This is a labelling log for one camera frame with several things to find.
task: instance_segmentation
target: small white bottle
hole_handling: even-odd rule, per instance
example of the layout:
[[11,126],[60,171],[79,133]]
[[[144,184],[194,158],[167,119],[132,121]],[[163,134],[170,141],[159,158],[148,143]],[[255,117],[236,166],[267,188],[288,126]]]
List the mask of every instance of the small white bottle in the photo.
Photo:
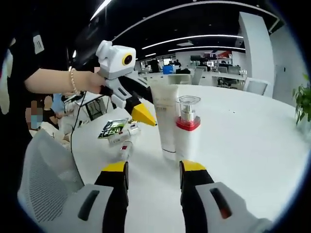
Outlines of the small white bottle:
[[175,146],[176,161],[194,160],[199,152],[201,137],[201,119],[196,113],[195,105],[201,98],[195,96],[182,96],[178,98]]
[[134,136],[136,134],[140,133],[140,128],[138,127],[138,124],[133,124],[130,126],[129,129],[125,131],[121,131],[119,133],[113,134],[108,137],[109,144],[111,146],[124,142],[125,140],[130,139],[131,136]]

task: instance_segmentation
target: pearl bracelet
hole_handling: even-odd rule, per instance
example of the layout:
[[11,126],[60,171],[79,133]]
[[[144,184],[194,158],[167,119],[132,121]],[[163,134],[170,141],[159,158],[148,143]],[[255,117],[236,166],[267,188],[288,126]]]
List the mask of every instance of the pearl bracelet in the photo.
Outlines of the pearl bracelet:
[[73,91],[76,95],[79,95],[80,92],[77,90],[76,88],[76,84],[74,82],[74,78],[73,78],[73,72],[75,71],[76,69],[75,68],[72,68],[71,71],[70,71],[70,79],[71,79],[71,84],[73,86]]

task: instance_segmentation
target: ceiling light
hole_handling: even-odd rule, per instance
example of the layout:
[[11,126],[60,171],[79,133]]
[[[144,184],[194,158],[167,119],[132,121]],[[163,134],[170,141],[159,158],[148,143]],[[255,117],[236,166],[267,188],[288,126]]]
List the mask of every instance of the ceiling light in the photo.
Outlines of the ceiling light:
[[156,46],[156,45],[161,45],[161,44],[165,44],[165,43],[169,43],[172,41],[176,41],[176,40],[185,40],[185,39],[191,39],[191,38],[199,38],[199,37],[232,37],[232,38],[242,38],[243,36],[239,36],[239,35],[193,35],[193,36],[187,36],[187,37],[182,37],[182,38],[177,38],[177,39],[173,39],[173,40],[166,40],[166,41],[162,41],[153,45],[149,45],[146,47],[143,47],[142,50],[145,50],[147,48]]
[[95,13],[93,14],[92,18],[90,19],[90,21],[99,14],[100,11],[102,11],[109,3],[111,2],[111,0],[105,0],[99,7],[98,9],[95,11]]
[[187,48],[173,49],[173,50],[169,50],[169,52],[171,52],[171,51],[178,51],[178,50],[206,49],[206,48],[220,48],[220,49],[232,49],[232,50],[245,50],[245,49],[242,49],[242,48],[227,47],[227,46],[197,46],[197,47],[187,47]]
[[156,55],[156,53],[148,54],[148,55],[146,55],[145,57],[150,57],[150,56],[152,56],[152,55]]

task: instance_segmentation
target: potted plant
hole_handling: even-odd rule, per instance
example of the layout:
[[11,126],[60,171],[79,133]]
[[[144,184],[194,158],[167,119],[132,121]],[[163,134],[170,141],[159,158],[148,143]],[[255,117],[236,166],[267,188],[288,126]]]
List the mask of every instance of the potted plant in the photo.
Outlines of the potted plant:
[[296,100],[297,117],[296,125],[300,124],[303,133],[310,133],[311,130],[311,88],[308,75],[304,74],[304,78],[308,81],[307,87],[300,85],[293,90],[293,97]]

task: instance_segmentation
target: white round table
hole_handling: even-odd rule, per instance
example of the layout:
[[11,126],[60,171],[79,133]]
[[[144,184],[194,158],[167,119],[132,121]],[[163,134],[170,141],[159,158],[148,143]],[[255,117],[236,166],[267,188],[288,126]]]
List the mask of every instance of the white round table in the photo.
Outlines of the white round table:
[[[296,129],[294,108],[252,93],[210,86],[180,85],[179,95],[201,98],[200,154],[215,182],[245,199],[258,218],[275,220],[299,186],[310,145]],[[153,105],[144,101],[155,116]],[[73,154],[85,183],[114,162],[120,145],[97,139],[106,122],[129,117],[115,109],[73,134]],[[180,206],[179,170],[162,156],[157,127],[140,124],[129,158],[127,233],[185,232]]]

